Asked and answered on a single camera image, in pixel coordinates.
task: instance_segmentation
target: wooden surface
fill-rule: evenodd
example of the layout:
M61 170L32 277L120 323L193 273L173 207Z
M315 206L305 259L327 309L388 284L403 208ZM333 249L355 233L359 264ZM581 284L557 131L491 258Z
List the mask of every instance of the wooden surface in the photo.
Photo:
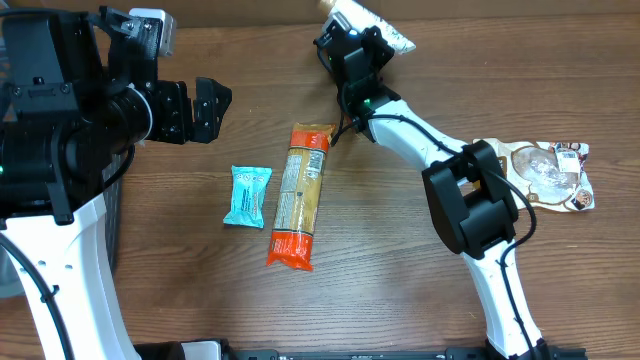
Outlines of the wooden surface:
M387 20L637 13L640 0L356 0ZM257 26L324 22L319 0L14 0L12 6L44 6L76 11L100 5L128 12L163 8L181 27Z
M471 141L572 140L596 209L538 211L518 250L546 339L591 359L638 359L640 15L400 22L418 45L385 69L391 88L445 133ZM136 343L226 337L283 351L481 345L485 320L459 256L437 238L418 173L347 134L328 156L312 273L265 267L294 122L337 121L335 86L311 41L319 25L178 34L164 79L233 89L211 145L148 143L125 177L119 269ZM225 227L231 165L274 170L264 230ZM523 214L518 229L528 220ZM0 358L39 359L23 298L0 301Z

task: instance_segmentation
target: barcode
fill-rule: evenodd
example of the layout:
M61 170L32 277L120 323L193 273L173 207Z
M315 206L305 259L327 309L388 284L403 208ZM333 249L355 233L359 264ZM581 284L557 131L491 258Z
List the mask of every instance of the barcode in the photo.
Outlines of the barcode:
M324 153L312 151L309 158L309 171L320 172L322 170L322 160L324 160Z
M561 152L560 155L565 159L576 159L578 157L578 154L573 151Z

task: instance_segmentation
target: red package end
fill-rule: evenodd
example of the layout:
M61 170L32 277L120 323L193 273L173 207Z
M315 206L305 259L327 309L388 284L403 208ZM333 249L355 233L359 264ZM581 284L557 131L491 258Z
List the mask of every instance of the red package end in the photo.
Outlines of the red package end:
M313 236L289 231L274 231L269 244L267 266L276 261L294 269L313 271L311 247Z

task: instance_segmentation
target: wooden table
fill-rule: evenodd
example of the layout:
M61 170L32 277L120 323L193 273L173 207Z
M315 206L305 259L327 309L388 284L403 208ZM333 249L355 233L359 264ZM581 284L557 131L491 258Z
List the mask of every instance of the wooden table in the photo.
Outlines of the wooden table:
M591 359L637 359L640 333L640 16L401 22L418 46L385 68L414 111L466 141L574 140L596 209L538 211L519 249L537 325ZM115 277L136 343L226 337L283 351L482 345L471 277L431 224L422 181L390 151L345 135L328 157L312 273L267 268L291 127L338 119L311 41L320 26L183 29L163 79L233 89L211 145L148 143L125 177ZM225 227L231 165L274 170L264 230ZM518 223L528 226L523 213ZM0 302L0 358L42 350L23 298Z

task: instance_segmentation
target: blue packet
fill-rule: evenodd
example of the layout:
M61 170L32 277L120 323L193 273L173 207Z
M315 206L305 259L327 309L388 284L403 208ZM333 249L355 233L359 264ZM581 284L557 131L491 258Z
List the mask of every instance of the blue packet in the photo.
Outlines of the blue packet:
M223 222L229 225L244 225L264 228L262 205L272 170L269 168L231 166L233 193L231 211Z

